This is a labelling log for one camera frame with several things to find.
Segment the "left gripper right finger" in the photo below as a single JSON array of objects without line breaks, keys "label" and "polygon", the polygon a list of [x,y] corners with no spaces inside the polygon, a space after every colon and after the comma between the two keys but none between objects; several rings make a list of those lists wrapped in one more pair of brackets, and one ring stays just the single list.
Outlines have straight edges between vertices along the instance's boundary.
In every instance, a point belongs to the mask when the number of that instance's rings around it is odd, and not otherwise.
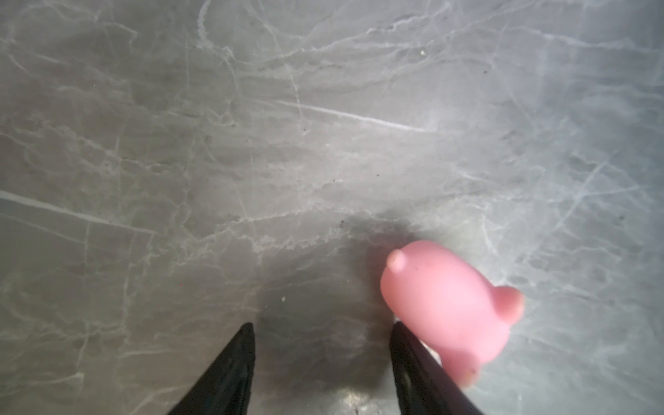
[{"label": "left gripper right finger", "polygon": [[401,322],[389,342],[394,383],[403,415],[482,415]]}]

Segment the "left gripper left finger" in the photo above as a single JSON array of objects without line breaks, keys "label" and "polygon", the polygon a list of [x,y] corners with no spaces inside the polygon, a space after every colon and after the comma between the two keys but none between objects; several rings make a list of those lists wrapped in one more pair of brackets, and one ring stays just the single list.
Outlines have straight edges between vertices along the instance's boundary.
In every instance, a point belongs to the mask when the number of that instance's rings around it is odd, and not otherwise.
[{"label": "left gripper left finger", "polygon": [[255,361],[254,327],[245,323],[169,415],[246,415]]}]

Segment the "pink pig toy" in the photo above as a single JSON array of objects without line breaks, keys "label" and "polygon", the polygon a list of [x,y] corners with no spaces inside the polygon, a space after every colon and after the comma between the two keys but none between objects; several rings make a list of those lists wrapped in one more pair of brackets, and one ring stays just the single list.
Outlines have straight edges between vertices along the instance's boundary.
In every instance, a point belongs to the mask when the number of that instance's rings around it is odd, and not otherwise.
[{"label": "pink pig toy", "polygon": [[492,285],[454,252],[426,240],[388,254],[380,290],[461,388],[473,385],[482,366],[501,354],[525,311],[520,290]]}]

